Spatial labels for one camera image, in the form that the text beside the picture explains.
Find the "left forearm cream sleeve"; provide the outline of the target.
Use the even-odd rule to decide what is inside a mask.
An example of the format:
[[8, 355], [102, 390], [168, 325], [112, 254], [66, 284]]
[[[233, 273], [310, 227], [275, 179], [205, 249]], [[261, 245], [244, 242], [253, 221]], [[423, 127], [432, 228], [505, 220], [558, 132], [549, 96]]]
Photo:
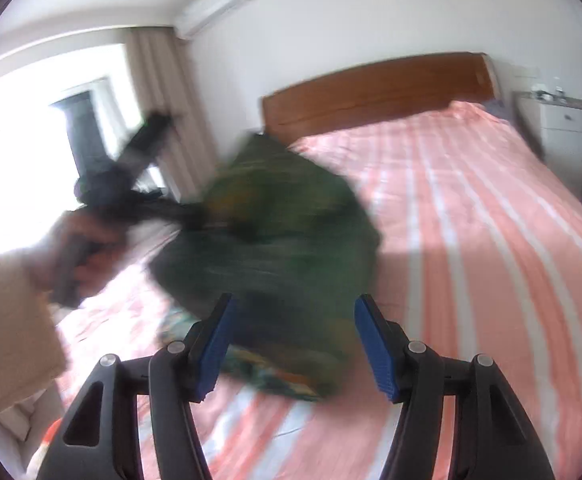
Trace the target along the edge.
[[45, 390], [67, 366], [46, 298], [22, 250], [0, 254], [0, 413]]

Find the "person's left hand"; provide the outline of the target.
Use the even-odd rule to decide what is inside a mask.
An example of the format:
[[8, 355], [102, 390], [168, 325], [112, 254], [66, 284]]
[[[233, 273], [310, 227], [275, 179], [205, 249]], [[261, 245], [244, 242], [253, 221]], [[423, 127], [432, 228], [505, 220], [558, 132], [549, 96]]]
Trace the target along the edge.
[[40, 292], [75, 286], [78, 296], [93, 297], [116, 277], [128, 251], [128, 226], [107, 222], [86, 209], [66, 211], [34, 247], [24, 266]]

